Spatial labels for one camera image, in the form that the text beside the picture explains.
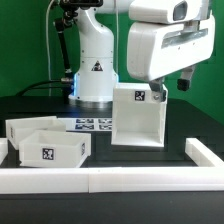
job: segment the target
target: open box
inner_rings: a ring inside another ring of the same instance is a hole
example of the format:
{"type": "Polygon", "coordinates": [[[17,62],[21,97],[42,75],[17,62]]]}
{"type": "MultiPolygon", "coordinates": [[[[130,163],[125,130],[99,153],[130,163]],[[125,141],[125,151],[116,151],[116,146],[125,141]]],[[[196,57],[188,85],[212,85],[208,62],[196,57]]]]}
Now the open box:
{"type": "Polygon", "coordinates": [[[164,146],[167,100],[158,102],[155,94],[148,84],[118,83],[115,86],[112,144],[164,146]]]}
{"type": "Polygon", "coordinates": [[[35,131],[19,143],[21,166],[78,168],[90,155],[90,134],[35,131]]]}

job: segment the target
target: black cable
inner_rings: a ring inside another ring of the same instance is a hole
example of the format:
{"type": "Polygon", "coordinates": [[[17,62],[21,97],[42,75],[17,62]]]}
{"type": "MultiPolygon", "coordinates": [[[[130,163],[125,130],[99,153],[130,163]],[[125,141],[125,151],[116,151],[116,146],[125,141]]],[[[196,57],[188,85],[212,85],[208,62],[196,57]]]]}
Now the black cable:
{"type": "Polygon", "coordinates": [[[38,82],[38,83],[35,83],[35,84],[32,84],[28,87],[26,87],[25,89],[19,91],[18,93],[16,93],[15,96],[23,96],[23,94],[31,89],[33,89],[34,87],[36,86],[41,86],[41,85],[45,85],[45,84],[51,84],[51,83],[61,83],[61,80],[50,80],[50,81],[43,81],[43,82],[38,82]]]}

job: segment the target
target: green background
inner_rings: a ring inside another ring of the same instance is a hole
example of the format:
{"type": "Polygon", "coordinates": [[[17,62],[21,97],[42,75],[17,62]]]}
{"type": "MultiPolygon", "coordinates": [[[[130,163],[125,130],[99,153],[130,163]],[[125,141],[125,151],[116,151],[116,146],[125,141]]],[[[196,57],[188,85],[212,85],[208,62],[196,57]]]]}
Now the green background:
{"type": "MultiPolygon", "coordinates": [[[[16,94],[26,86],[48,79],[45,41],[45,15],[48,0],[1,0],[0,7],[0,96],[16,94]]],[[[64,76],[61,52],[53,20],[61,16],[58,8],[50,14],[50,46],[53,79],[64,76]]],[[[176,88],[180,72],[166,78],[170,98],[185,99],[224,124],[224,1],[213,2],[216,18],[215,46],[212,57],[197,66],[192,88],[180,92],[176,88]]],[[[115,15],[97,15],[116,36],[115,15]]],[[[133,82],[126,69],[127,35],[132,21],[119,15],[119,74],[122,82],[133,82]]],[[[74,71],[79,67],[77,28],[66,31],[69,56],[74,71]]]]}

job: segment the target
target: white box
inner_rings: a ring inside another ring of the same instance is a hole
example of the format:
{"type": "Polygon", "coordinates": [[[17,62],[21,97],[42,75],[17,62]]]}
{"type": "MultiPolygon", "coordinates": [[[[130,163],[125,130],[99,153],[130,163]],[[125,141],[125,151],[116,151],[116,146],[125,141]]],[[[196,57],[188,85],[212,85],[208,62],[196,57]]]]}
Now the white box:
{"type": "Polygon", "coordinates": [[[6,138],[0,138],[0,164],[8,154],[8,143],[6,138]]]}
{"type": "Polygon", "coordinates": [[[148,84],[119,83],[114,88],[112,144],[164,146],[167,100],[157,102],[148,84]],[[144,100],[136,99],[144,93],[144,100]]]}
{"type": "Polygon", "coordinates": [[[35,131],[19,143],[21,166],[78,168],[91,155],[91,134],[35,131]]]}
{"type": "Polygon", "coordinates": [[[66,125],[56,116],[6,120],[6,137],[16,150],[19,142],[35,130],[66,131],[66,125]]]}

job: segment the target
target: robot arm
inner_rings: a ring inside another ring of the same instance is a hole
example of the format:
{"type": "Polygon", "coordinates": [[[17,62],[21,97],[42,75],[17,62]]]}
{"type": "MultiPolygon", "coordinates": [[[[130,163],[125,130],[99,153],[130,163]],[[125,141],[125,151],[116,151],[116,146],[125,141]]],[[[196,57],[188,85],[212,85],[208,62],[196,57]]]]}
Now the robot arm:
{"type": "Polygon", "coordinates": [[[164,76],[183,69],[178,88],[187,90],[195,64],[208,59],[213,50],[211,0],[60,0],[59,5],[65,11],[65,25],[75,21],[79,27],[81,65],[73,94],[78,101],[112,101],[117,82],[113,34],[96,21],[96,13],[129,10],[130,18],[136,20],[128,37],[129,74],[148,82],[160,101],[165,100],[164,76]]]}
{"type": "Polygon", "coordinates": [[[195,64],[208,59],[213,50],[215,20],[211,1],[135,0],[129,9],[137,20],[129,32],[128,71],[164,93],[161,79],[183,69],[178,89],[187,90],[195,64]]]}

